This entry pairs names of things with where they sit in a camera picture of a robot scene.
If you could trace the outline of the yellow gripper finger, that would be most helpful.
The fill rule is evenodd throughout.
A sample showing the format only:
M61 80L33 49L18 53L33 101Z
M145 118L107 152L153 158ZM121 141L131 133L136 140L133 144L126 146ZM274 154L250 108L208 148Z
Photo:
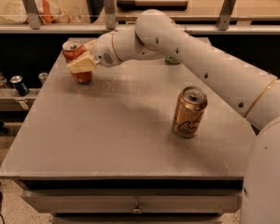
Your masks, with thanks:
M95 43L95 39L93 39L93 40L91 40L91 41L85 43L85 44L84 44L85 50L87 50L87 51L92 51L93 46L94 46L94 43Z
M100 61L92 53L86 51L70 62L67 67L73 74L77 74L91 72L96 69L99 63Z

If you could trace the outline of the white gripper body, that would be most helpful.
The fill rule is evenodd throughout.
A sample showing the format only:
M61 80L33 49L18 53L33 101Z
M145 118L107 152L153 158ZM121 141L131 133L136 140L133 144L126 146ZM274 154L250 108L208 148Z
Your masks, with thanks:
M98 37L92 45L92 54L104 67L113 67L122 64L113 48L114 33L107 33Z

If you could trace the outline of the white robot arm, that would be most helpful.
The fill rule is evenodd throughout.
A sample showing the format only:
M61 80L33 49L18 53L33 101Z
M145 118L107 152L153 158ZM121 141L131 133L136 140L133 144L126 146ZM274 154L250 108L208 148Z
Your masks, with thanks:
M244 178L241 224L280 224L280 79L188 35L164 13L142 12L132 30L101 35L68 64L88 72L162 55L178 59L259 129Z

